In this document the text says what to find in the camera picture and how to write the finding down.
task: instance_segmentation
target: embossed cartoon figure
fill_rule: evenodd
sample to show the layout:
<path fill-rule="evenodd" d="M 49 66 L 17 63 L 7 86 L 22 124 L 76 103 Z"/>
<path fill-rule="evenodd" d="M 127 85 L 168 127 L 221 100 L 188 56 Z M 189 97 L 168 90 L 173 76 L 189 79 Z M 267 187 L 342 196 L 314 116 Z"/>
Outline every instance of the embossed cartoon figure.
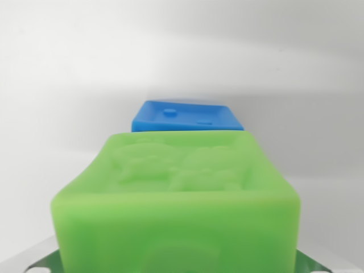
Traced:
<path fill-rule="evenodd" d="M 118 182 L 135 180 L 168 180 L 179 158 L 177 149 L 162 139 L 139 139 L 136 143 L 117 149 L 114 162 L 120 169 Z"/>
<path fill-rule="evenodd" d="M 175 170 L 169 190 L 238 191 L 246 173 L 243 161 L 243 155 L 225 146 L 198 148 Z"/>

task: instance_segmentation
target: blue rubber block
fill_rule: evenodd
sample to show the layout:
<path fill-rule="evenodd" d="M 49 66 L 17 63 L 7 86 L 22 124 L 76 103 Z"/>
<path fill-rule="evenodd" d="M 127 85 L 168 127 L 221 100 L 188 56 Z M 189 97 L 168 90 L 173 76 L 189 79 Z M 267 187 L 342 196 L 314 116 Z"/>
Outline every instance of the blue rubber block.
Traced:
<path fill-rule="evenodd" d="M 224 105 L 146 101 L 131 125 L 132 132 L 244 130 Z"/>

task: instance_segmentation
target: white backdrop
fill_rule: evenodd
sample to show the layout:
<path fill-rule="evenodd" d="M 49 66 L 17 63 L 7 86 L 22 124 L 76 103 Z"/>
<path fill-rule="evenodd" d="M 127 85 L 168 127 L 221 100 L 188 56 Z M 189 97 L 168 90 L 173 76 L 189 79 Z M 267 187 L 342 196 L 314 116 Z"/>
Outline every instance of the white backdrop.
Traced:
<path fill-rule="evenodd" d="M 0 2 L 0 261 L 147 98 L 230 106 L 300 193 L 301 239 L 364 267 L 364 2 Z"/>

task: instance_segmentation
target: small round bump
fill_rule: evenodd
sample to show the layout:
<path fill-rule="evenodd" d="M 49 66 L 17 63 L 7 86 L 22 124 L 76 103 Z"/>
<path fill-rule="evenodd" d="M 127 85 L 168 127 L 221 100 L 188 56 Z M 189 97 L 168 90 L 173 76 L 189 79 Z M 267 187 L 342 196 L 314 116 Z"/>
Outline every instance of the small round bump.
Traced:
<path fill-rule="evenodd" d="M 175 117 L 175 116 L 177 116 L 177 110 L 173 109 L 173 108 L 166 108 L 163 110 L 163 114 L 166 117 Z"/>

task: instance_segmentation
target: green rubber block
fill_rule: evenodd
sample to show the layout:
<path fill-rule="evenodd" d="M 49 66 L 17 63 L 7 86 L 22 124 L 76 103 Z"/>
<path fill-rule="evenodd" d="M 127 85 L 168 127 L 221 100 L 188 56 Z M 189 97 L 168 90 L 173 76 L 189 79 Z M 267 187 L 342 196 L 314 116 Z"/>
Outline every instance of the green rubber block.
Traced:
<path fill-rule="evenodd" d="M 113 135 L 53 200 L 66 273 L 293 273 L 300 201 L 247 131 Z"/>

